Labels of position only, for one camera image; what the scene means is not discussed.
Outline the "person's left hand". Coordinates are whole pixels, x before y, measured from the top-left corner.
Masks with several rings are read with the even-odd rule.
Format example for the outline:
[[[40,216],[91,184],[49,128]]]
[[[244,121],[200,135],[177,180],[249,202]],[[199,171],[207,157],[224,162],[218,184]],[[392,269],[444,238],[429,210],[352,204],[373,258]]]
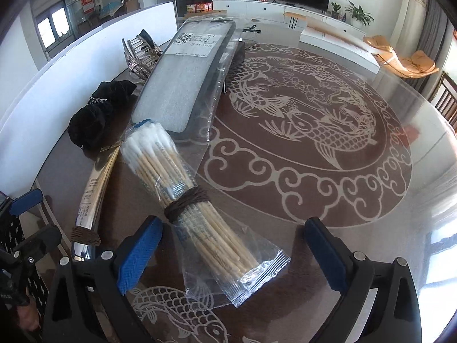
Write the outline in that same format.
[[[36,307],[36,301],[31,296],[29,304],[16,307],[18,315],[18,326],[23,331],[35,331],[39,327],[39,314]]]

